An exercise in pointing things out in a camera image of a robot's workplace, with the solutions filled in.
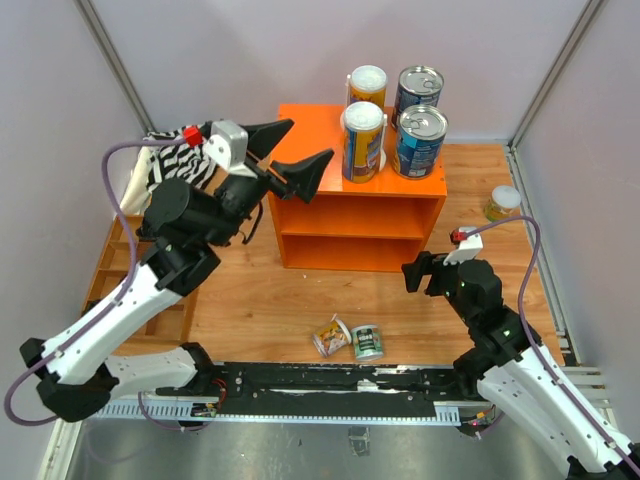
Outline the tall colourful can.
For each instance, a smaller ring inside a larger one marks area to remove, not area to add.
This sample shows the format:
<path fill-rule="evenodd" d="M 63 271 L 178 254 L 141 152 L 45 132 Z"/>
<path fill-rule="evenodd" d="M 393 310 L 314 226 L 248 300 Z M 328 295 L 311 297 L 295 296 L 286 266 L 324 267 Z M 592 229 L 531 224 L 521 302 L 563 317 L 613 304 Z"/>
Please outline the tall colourful can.
<path fill-rule="evenodd" d="M 370 181 L 384 166 L 387 115 L 374 103 L 357 101 L 341 116 L 342 175 L 352 183 Z"/>

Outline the orange noodle cup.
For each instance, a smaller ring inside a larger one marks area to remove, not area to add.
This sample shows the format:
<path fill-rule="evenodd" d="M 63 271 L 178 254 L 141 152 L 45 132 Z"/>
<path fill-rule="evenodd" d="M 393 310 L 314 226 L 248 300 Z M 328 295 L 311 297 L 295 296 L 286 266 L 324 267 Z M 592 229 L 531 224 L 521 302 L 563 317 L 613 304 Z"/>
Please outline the orange noodle cup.
<path fill-rule="evenodd" d="M 328 358 L 352 343 L 352 336 L 344 322 L 334 314 L 324 326 L 312 334 L 312 342 L 321 356 Z"/>

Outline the tall yellow purple can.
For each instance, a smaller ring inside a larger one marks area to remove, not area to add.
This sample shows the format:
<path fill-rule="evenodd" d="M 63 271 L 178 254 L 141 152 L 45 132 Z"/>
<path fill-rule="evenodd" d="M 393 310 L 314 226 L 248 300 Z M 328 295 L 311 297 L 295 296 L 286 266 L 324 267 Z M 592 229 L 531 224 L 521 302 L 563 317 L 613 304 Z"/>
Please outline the tall yellow purple can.
<path fill-rule="evenodd" d="M 346 106 L 356 102 L 369 102 L 384 110 L 388 77 L 375 65 L 356 67 L 346 80 Z"/>

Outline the white lid yellow jar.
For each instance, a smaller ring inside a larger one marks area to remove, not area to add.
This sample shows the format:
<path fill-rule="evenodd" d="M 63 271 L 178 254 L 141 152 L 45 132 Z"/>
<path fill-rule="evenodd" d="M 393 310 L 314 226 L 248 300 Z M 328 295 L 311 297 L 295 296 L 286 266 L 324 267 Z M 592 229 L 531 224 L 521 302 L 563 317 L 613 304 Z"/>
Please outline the white lid yellow jar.
<path fill-rule="evenodd" d="M 508 218 L 521 203 L 520 193 L 512 186 L 499 185 L 493 189 L 484 207 L 484 215 L 490 222 Z"/>

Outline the blue soup can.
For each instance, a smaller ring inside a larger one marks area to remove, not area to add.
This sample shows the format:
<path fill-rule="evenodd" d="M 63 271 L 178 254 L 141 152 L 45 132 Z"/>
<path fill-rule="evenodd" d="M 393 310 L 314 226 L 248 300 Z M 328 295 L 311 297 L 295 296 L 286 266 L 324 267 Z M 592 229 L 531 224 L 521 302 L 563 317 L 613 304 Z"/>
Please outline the blue soup can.
<path fill-rule="evenodd" d="M 448 119 L 436 107 L 412 105 L 398 118 L 394 170 L 408 179 L 429 176 L 448 130 Z"/>

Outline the dark blue food can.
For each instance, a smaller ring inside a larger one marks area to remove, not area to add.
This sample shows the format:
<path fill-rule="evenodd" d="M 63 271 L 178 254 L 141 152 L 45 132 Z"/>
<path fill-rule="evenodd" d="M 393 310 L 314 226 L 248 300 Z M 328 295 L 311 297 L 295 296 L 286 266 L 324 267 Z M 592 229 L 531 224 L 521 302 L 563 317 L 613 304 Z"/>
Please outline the dark blue food can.
<path fill-rule="evenodd" d="M 444 86 L 444 77 L 434 68 L 415 65 L 403 69 L 398 77 L 398 85 L 391 119 L 394 129 L 401 114 L 410 106 L 427 105 L 436 107 Z"/>

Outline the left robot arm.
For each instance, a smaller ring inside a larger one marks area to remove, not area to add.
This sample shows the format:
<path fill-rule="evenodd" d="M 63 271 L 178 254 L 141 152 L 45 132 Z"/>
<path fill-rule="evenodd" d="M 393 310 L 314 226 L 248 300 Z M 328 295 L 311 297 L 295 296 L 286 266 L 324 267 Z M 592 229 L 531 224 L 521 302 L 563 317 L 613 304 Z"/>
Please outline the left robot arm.
<path fill-rule="evenodd" d="M 190 126 L 171 140 L 174 147 L 200 147 L 225 171 L 225 179 L 213 193 L 179 178 L 162 181 L 144 214 L 153 242 L 144 252 L 130 249 L 122 282 L 58 335 L 31 338 L 21 346 L 26 374 L 38 378 L 38 396 L 53 419 L 78 422 L 127 395 L 210 391 L 214 364 L 196 343 L 129 358 L 117 350 L 214 272 L 220 263 L 216 249 L 228 246 L 245 221 L 260 220 L 267 194 L 304 202 L 314 198 L 332 150 L 261 166 L 292 127 L 290 119 L 251 126 L 220 120 Z"/>

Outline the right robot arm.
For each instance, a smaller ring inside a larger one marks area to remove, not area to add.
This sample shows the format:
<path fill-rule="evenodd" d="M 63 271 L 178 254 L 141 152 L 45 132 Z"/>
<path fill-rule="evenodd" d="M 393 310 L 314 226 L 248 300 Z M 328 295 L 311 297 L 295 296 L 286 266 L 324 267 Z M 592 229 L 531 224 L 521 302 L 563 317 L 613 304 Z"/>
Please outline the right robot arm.
<path fill-rule="evenodd" d="M 573 385 L 533 330 L 502 297 L 485 260 L 448 264 L 422 252 L 402 267 L 406 289 L 422 278 L 463 320 L 474 344 L 453 364 L 453 387 L 466 400 L 494 404 L 546 453 L 567 479 L 636 479 L 639 446 L 605 419 Z"/>

